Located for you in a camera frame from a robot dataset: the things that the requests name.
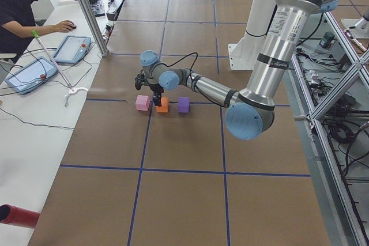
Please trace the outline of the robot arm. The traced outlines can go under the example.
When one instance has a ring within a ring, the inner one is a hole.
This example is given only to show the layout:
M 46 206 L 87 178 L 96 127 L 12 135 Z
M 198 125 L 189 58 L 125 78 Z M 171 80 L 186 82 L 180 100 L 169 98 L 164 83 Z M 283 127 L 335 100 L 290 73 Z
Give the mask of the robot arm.
M 309 16 L 333 10 L 338 4 L 338 0 L 275 1 L 276 11 L 244 89 L 233 90 L 192 69 L 176 69 L 160 62 L 151 50 L 140 55 L 142 70 L 135 78 L 135 88 L 150 87 L 153 103 L 159 107 L 165 90 L 186 86 L 227 109 L 225 123 L 233 136 L 242 140 L 256 138 L 273 124 L 273 97 Z

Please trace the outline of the person's hand on mouse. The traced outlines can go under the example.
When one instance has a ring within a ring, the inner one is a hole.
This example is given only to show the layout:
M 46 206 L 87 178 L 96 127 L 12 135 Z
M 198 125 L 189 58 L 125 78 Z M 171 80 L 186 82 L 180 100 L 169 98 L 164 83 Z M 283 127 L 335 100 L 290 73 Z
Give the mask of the person's hand on mouse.
M 64 20 L 64 21 L 61 21 L 59 23 L 57 23 L 56 25 L 54 25 L 54 31 L 55 32 L 70 32 L 70 31 L 73 31 L 67 24 L 68 23 L 73 23 L 72 21 L 69 21 L 69 20 Z

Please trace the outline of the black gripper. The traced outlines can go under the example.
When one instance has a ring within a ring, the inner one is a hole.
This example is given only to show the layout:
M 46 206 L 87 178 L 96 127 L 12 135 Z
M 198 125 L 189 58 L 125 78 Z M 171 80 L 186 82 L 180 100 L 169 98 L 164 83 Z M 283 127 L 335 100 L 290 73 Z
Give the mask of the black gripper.
M 164 88 L 160 84 L 150 84 L 149 87 L 151 91 L 154 93 L 153 96 L 154 105 L 162 105 L 161 95 L 164 93 Z

